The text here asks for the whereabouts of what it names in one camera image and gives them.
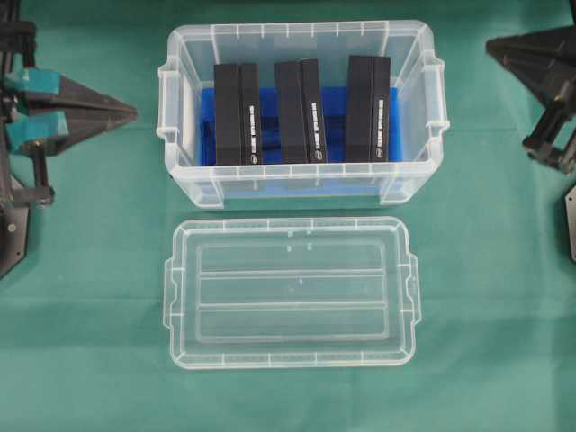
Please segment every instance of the blue foam insert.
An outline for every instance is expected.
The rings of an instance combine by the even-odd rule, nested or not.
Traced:
[[[346,88],[322,87],[324,124],[326,126],[326,146],[328,162],[344,160],[346,139]],[[260,117],[262,121],[262,147],[266,165],[282,164],[280,133],[278,129],[278,108],[276,89],[260,89]],[[398,90],[390,89],[390,128],[389,160],[402,161],[400,135],[400,108]],[[202,90],[202,166],[211,167],[216,163],[216,139],[214,136],[214,89]]]

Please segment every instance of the black box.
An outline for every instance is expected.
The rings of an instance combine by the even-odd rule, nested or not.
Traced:
[[[346,162],[388,161],[388,57],[350,56],[346,93]]]
[[[214,93],[216,165],[242,165],[242,117],[238,65],[214,65]]]
[[[308,161],[312,164],[326,163],[326,130],[324,129],[318,61],[315,58],[301,60],[301,73],[306,130],[308,132]]]
[[[372,142],[373,162],[388,162],[388,130],[390,111],[390,58],[374,57],[372,82]]]
[[[308,163],[300,61],[274,64],[283,163]]]
[[[262,160],[262,127],[260,124],[260,95],[258,65],[240,65],[242,122],[244,130],[244,165],[260,165]]]
[[[346,162],[368,162],[372,141],[374,58],[350,56],[346,89]]]

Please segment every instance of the box lid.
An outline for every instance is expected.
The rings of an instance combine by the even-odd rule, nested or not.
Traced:
[[[418,260],[392,217],[189,220],[166,261],[170,355],[188,369],[402,365]]]

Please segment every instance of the clear plastic storage box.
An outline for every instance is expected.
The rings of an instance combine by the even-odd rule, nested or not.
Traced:
[[[201,94],[213,65],[256,62],[260,86],[274,87],[277,61],[318,58],[322,86],[345,86],[350,55],[391,57],[402,162],[202,166]],[[418,21],[190,25],[172,32],[159,71],[157,134],[170,175],[199,207],[227,199],[320,196],[406,202],[437,170],[446,117],[444,62],[432,31]]]
[[[418,260],[391,217],[189,220],[166,261],[170,355],[188,369],[402,365]]]

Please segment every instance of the green tablecloth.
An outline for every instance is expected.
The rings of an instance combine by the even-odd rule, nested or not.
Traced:
[[[571,23],[554,1],[23,1],[38,64],[139,111],[49,161],[56,203],[0,281],[0,429],[576,430],[576,265],[562,197],[574,177],[520,147],[542,108],[487,39]],[[157,68],[186,23],[420,19],[446,63],[445,160],[407,204],[198,211],[155,135]],[[29,161],[14,161],[24,179]],[[341,209],[350,202],[324,200]],[[390,214],[410,229],[424,320],[403,367],[187,372],[161,325],[163,261],[190,218]]]

